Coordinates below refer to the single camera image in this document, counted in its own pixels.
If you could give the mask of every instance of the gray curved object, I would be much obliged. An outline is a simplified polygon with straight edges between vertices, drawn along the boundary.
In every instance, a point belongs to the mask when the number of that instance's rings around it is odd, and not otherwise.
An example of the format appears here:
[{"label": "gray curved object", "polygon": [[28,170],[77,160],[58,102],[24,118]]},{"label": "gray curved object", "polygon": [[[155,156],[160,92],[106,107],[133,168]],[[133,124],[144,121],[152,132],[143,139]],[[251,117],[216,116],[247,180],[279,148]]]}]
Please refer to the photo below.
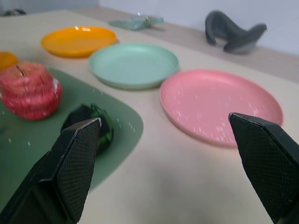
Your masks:
[{"label": "gray curved object", "polygon": [[248,31],[244,30],[220,11],[212,11],[206,17],[206,40],[211,45],[217,44],[216,37],[226,40],[223,50],[229,53],[250,52],[266,30],[264,23],[257,24]]}]

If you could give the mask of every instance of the dark green object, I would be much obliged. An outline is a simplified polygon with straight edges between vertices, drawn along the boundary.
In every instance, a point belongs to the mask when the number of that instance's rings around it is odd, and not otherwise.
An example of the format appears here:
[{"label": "dark green object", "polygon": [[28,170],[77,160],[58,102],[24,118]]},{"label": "dark green object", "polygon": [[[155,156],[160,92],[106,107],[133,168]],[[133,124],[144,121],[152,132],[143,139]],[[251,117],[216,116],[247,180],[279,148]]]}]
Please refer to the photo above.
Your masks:
[{"label": "dark green object", "polygon": [[113,140],[113,123],[107,111],[99,108],[96,104],[91,104],[90,107],[81,105],[79,108],[70,113],[64,122],[60,132],[78,122],[89,120],[92,118],[101,118],[102,126],[99,133],[98,151],[97,154],[104,152]]},{"label": "dark green object", "polygon": [[257,24],[250,30],[242,29],[221,11],[212,11],[206,17],[205,25],[207,42],[216,45],[216,37],[226,40],[223,50],[234,54],[249,53],[267,30],[264,23]]},{"label": "dark green object", "polygon": [[63,88],[61,105],[50,117],[27,121],[0,102],[0,211],[33,165],[53,146],[68,115],[80,105],[94,103],[104,108],[114,125],[109,149],[96,158],[91,189],[125,160],[141,137],[142,119],[131,107],[62,71],[49,71]]},{"label": "dark green object", "polygon": [[26,15],[27,13],[22,10],[22,9],[18,9],[15,8],[13,10],[8,10],[5,12],[0,12],[0,16],[15,16],[15,15]]}]

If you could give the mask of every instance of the clear plastic object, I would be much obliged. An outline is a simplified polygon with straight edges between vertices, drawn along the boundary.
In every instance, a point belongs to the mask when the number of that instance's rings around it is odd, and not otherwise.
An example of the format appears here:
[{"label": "clear plastic object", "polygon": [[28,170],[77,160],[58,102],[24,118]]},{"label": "clear plastic object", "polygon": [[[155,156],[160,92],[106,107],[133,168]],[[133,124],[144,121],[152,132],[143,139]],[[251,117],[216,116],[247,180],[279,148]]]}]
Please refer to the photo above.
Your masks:
[{"label": "clear plastic object", "polygon": [[129,30],[141,30],[151,27],[151,25],[156,23],[163,23],[164,19],[162,17],[155,17],[150,15],[140,15],[133,16],[124,20],[110,21],[109,24],[115,27],[120,27]]}]

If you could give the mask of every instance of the red object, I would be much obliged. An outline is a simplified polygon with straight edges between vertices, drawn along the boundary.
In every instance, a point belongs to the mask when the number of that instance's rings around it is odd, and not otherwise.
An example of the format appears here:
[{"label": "red object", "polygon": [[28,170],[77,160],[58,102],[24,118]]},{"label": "red object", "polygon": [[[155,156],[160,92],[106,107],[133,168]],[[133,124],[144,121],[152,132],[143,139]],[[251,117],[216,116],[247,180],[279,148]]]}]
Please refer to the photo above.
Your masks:
[{"label": "red object", "polygon": [[0,72],[2,101],[15,115],[38,120],[59,106],[62,88],[39,63],[21,62]]}]

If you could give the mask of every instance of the orange plate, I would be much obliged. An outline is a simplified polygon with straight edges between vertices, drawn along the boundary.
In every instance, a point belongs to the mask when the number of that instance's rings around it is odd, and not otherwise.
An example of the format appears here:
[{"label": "orange plate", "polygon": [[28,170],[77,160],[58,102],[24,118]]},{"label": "orange plate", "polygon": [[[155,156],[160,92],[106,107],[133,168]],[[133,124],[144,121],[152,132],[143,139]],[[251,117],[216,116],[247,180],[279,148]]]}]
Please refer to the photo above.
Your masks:
[{"label": "orange plate", "polygon": [[70,27],[46,35],[41,45],[56,56],[88,57],[95,50],[115,41],[115,33],[105,28]]},{"label": "orange plate", "polygon": [[18,58],[6,51],[0,51],[0,71],[18,63]]}]

